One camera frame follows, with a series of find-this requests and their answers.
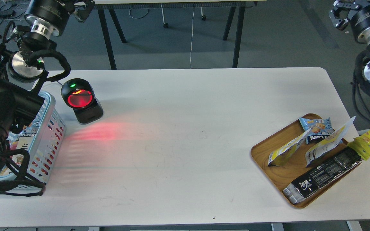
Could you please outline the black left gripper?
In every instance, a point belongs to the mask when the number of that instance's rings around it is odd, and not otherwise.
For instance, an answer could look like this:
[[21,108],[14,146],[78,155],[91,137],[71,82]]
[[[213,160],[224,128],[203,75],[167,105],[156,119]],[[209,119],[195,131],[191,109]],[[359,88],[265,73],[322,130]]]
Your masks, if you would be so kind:
[[[79,3],[83,3],[82,9],[75,10]],[[31,0],[24,17],[30,32],[44,37],[61,36],[72,13],[78,22],[85,22],[94,6],[94,0]]]

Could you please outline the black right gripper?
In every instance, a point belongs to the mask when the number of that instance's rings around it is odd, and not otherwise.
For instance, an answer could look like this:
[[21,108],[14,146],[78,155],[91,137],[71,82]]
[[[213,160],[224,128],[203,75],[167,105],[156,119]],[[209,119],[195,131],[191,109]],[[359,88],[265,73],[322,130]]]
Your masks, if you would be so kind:
[[[358,11],[350,20],[350,10]],[[370,44],[370,0],[335,0],[329,18],[334,28],[343,31],[349,24],[354,40],[360,44]]]

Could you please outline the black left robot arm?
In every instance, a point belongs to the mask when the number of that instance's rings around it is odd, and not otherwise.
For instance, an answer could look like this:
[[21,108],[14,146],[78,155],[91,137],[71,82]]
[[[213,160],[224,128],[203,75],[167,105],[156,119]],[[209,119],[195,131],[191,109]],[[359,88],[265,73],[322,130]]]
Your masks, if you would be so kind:
[[39,96],[43,84],[69,76],[71,66],[56,50],[50,38],[63,34],[71,15],[85,22],[95,7],[94,0],[31,0],[24,19],[29,25],[9,22],[0,35],[0,194],[18,196],[10,191],[31,186],[41,196],[46,184],[27,172],[30,154],[11,150],[9,133],[20,133],[37,116],[44,103]]

